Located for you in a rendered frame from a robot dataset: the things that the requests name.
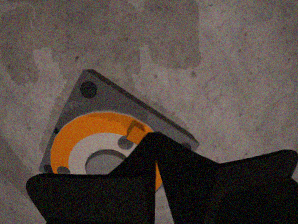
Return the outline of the orange round plate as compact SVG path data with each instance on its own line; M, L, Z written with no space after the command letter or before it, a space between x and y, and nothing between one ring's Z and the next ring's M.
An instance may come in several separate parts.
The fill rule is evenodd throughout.
M51 165L57 175L64 173L60 167L68 168L65 175L86 175L88 157L100 149L120 152L129 156L134 148L144 139L146 133L153 129L144 120L132 113L113 111L92 111L74 117L60 129L59 135L53 140L51 148ZM121 145L118 139L126 135L133 141L130 145Z

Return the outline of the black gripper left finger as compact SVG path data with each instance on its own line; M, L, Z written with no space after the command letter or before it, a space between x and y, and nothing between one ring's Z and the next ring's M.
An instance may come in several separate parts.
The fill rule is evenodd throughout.
M81 221L154 224L156 139L146 133L134 151L108 175L40 173L27 193L41 216Z

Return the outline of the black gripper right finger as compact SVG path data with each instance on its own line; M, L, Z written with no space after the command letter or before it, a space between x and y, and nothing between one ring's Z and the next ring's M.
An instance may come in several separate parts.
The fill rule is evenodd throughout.
M156 163L174 224L214 224L222 198L231 192L293 175L294 149L218 164L176 140L154 132Z

